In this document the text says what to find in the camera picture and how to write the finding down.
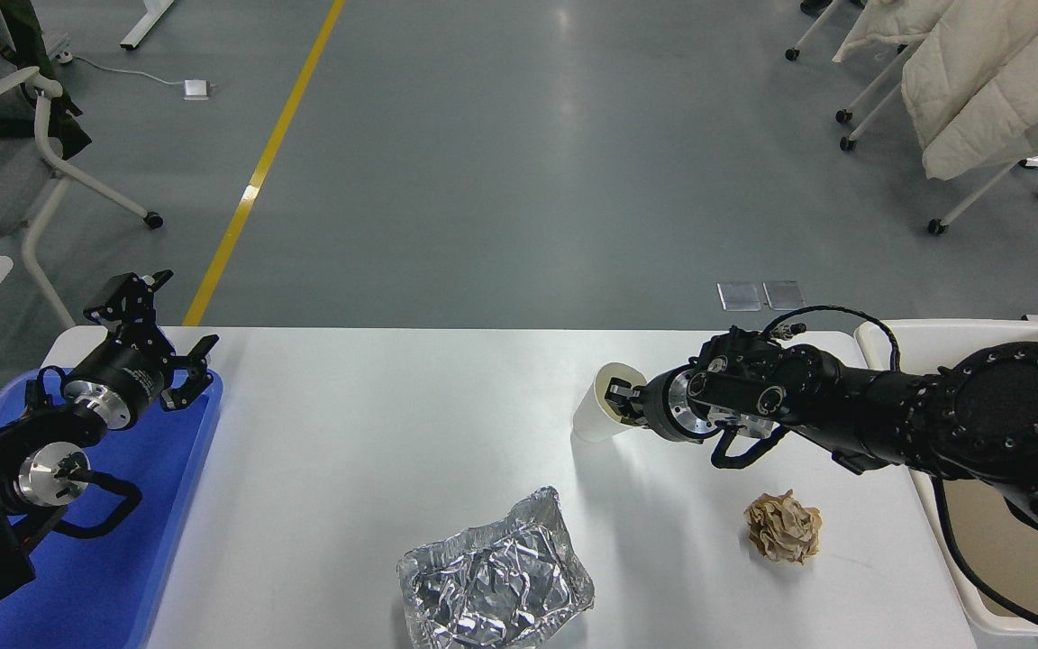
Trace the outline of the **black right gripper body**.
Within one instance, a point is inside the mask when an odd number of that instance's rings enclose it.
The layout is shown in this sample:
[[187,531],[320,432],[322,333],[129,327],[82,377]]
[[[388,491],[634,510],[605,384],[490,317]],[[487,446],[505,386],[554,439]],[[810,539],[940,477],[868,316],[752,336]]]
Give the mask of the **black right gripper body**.
[[670,388],[680,370],[671,370],[651,379],[640,390],[641,418],[660,438],[679,441],[678,425],[671,416]]

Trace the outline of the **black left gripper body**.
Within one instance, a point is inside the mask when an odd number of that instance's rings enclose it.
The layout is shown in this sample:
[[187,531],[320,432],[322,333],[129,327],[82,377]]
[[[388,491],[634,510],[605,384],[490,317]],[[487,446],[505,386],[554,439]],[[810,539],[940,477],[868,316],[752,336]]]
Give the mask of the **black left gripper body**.
[[156,358],[103,343],[69,373],[69,402],[82,404],[107,425],[135,425],[166,387]]

